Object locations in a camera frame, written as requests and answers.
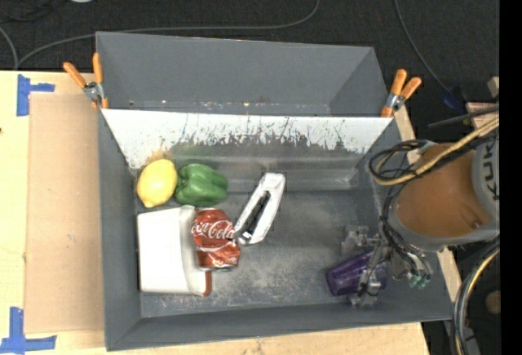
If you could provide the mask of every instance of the white paint splatter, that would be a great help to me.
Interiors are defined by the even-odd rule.
[[[104,109],[130,168],[177,144],[290,143],[365,153],[391,118],[295,117]]]

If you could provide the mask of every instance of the crushed soda can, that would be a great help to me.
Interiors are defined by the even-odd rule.
[[[192,222],[191,233],[201,269],[210,271],[238,265],[241,249],[232,221],[223,211],[215,208],[199,210]]]

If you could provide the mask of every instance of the gray bin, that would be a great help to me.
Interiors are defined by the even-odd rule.
[[[102,32],[96,50],[110,103],[98,120],[108,350],[451,317],[435,255],[424,290],[388,281],[371,308],[332,296],[325,282],[325,271],[341,261],[346,225],[377,231],[384,190],[371,179],[368,159],[400,141],[395,121],[378,117],[387,91],[372,48]],[[333,148],[291,131],[272,131],[263,141],[249,135],[244,142],[167,142],[165,153],[181,163],[205,162],[235,180],[219,205],[231,219],[263,171],[285,172],[289,183],[265,241],[242,248],[238,268],[215,273],[210,296],[146,294],[139,291],[135,224],[145,209],[135,195],[139,168],[130,164],[136,148],[127,146],[143,152],[155,144],[142,134],[158,112],[167,121],[212,114],[225,127],[244,116],[329,124],[325,136],[336,124],[359,128],[339,134]],[[124,118],[111,117],[119,113]]]

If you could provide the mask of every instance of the green bell pepper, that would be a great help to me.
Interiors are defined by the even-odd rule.
[[[201,163],[191,163],[178,171],[175,199],[196,207],[213,206],[227,197],[228,180]]]

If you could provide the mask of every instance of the blue tape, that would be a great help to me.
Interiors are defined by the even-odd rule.
[[[11,307],[9,317],[9,337],[0,342],[0,353],[24,355],[26,351],[54,349],[56,336],[41,339],[26,339],[24,335],[24,310]]]
[[[18,90],[16,98],[16,115],[27,116],[29,115],[29,94],[33,91],[40,92],[54,92],[54,84],[39,83],[31,85],[31,80],[18,75]]]

